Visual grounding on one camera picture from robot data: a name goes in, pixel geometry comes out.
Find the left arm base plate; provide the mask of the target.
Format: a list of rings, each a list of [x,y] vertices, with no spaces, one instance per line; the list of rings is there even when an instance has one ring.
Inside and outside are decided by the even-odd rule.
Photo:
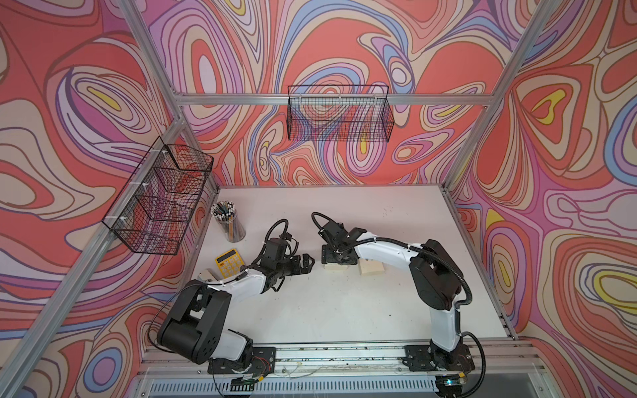
[[[276,347],[248,347],[235,360],[212,358],[207,372],[211,375],[267,376],[275,371]]]

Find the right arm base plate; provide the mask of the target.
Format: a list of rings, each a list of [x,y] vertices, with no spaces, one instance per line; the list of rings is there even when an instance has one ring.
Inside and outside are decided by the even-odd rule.
[[[434,343],[406,345],[402,364],[410,371],[442,371],[470,373],[475,370],[473,357],[464,343],[450,352]]]

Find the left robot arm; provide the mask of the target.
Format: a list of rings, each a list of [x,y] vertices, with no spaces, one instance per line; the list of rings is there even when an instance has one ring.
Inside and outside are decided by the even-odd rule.
[[[248,366],[252,340],[227,328],[227,315],[234,305],[279,291],[286,278],[312,271],[315,259],[299,255],[293,242],[288,236],[271,238],[237,275],[212,283],[188,282],[159,328],[156,344],[196,364],[213,359]]]

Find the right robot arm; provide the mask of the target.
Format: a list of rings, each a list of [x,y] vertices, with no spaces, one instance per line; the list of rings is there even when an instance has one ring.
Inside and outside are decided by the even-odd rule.
[[[377,236],[362,228],[348,231],[342,223],[327,222],[318,229],[323,253],[345,265],[354,260],[374,260],[411,274],[418,297],[430,308],[431,339],[420,365],[416,358],[406,364],[416,370],[471,371],[474,364],[460,331],[460,308],[473,300],[461,269],[437,240],[409,244]]]

